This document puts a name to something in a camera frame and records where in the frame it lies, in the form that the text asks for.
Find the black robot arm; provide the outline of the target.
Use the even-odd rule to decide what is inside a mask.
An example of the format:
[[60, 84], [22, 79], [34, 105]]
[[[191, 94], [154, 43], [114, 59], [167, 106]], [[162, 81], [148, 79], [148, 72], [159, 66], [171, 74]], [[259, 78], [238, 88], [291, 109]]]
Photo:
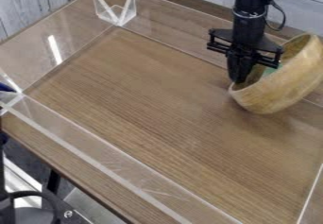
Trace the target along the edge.
[[232, 28], [208, 30], [207, 49], [226, 55], [235, 83], [246, 82], [256, 64], [278, 68], [280, 63], [284, 49], [266, 36], [268, 6], [283, 11], [274, 0], [235, 0]]

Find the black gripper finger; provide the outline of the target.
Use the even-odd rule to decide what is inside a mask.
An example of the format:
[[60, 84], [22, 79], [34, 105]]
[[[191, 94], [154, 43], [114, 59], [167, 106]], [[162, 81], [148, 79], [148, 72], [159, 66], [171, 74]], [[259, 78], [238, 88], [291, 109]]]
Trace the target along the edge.
[[259, 78], [258, 62], [251, 57], [242, 58], [242, 81], [251, 82]]
[[235, 83], [243, 82], [243, 60], [234, 52], [227, 55], [228, 77]]

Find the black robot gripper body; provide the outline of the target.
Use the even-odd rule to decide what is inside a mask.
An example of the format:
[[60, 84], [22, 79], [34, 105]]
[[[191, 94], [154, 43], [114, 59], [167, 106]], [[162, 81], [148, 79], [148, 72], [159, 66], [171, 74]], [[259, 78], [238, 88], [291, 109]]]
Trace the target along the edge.
[[276, 68], [280, 63], [283, 48], [266, 36], [266, 10], [250, 13], [234, 9], [232, 28], [211, 28], [207, 48], [228, 55], [251, 57], [258, 64]]

